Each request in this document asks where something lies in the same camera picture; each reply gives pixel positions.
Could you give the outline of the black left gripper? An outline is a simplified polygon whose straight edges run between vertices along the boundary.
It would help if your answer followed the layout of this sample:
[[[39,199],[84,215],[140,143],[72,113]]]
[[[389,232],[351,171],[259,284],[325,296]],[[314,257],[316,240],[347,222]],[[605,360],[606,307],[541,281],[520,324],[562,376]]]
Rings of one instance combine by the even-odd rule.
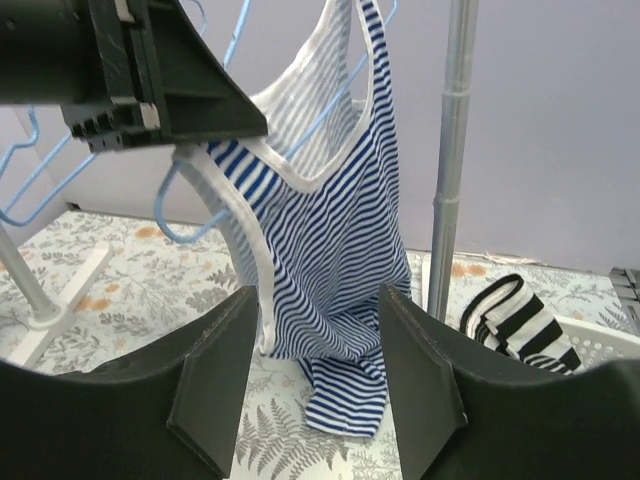
[[[266,118],[180,4],[148,1],[145,25],[141,7],[2,2],[1,103],[59,107],[93,152],[265,135]]]

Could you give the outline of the light blue hanger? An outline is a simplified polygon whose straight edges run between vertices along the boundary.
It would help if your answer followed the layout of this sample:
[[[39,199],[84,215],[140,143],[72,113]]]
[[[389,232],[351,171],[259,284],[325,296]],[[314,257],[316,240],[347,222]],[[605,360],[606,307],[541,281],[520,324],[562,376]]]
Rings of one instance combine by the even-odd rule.
[[[164,233],[191,243],[230,217],[250,222],[278,190],[312,194],[365,150],[376,121],[393,117],[386,22],[376,1],[325,2],[289,66],[250,97],[266,117],[267,133],[175,149],[154,205]],[[210,212],[193,236],[174,234],[162,215],[176,175]]]
[[[251,0],[245,0],[242,4],[236,25],[234,27],[231,39],[227,46],[224,58],[221,62],[223,68],[227,70],[233,59],[235,49],[239,42],[240,36],[244,29],[246,18],[251,8]],[[14,142],[10,144],[1,157],[1,177],[4,177],[5,171],[12,162],[12,157],[19,150],[32,149],[36,146],[40,134],[41,126],[39,124],[35,106],[29,104],[26,106],[27,116],[31,126],[31,135],[28,140],[23,142]],[[55,186],[42,200],[41,202],[23,219],[16,219],[11,217],[11,210],[22,199],[26,192],[31,188],[31,185],[42,175],[48,165],[55,159],[65,145],[71,140],[71,132],[66,133],[58,143],[49,151],[49,153],[41,160],[38,166],[29,174],[24,183],[19,187],[16,193],[13,195],[9,203],[1,209],[1,220],[10,226],[25,227],[30,224],[47,206],[48,204],[64,189],[72,180],[74,180],[83,170],[85,170],[96,158],[96,154],[90,154],[78,167],[76,167],[64,180],[62,180],[57,186]]]

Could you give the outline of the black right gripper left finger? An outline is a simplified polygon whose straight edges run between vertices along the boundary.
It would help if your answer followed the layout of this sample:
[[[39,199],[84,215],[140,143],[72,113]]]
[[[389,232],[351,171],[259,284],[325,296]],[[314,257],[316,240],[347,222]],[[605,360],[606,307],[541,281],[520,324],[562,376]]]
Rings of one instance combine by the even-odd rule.
[[[258,317],[243,287],[200,318],[82,373],[1,366],[5,479],[226,479]]]

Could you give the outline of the wide black white striped tank top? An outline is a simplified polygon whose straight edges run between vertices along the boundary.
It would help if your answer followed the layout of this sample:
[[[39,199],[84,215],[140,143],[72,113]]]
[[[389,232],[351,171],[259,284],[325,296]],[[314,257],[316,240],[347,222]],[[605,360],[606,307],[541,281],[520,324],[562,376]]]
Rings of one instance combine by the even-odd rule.
[[[482,290],[464,310],[458,331],[534,368],[561,375],[584,370],[569,336],[518,274]]]

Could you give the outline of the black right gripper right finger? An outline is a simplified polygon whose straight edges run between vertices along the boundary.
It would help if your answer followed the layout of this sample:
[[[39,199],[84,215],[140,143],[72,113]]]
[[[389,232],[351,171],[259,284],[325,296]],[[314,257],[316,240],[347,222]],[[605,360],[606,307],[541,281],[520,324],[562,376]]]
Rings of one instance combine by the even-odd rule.
[[[381,342],[407,479],[635,479],[639,364],[563,376],[495,353],[379,292]]]

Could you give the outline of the blue white striped tank top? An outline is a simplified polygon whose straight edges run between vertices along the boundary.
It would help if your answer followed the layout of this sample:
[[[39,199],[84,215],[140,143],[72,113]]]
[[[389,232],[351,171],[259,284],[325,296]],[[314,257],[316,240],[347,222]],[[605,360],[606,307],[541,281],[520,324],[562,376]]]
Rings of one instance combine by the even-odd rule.
[[[371,437],[380,426],[387,383],[378,291],[384,283],[410,289],[391,69],[390,80],[393,117],[379,118],[369,146],[322,188],[278,190],[254,220],[219,225],[239,280],[258,291],[258,351],[300,364],[313,389],[307,424],[341,436]]]

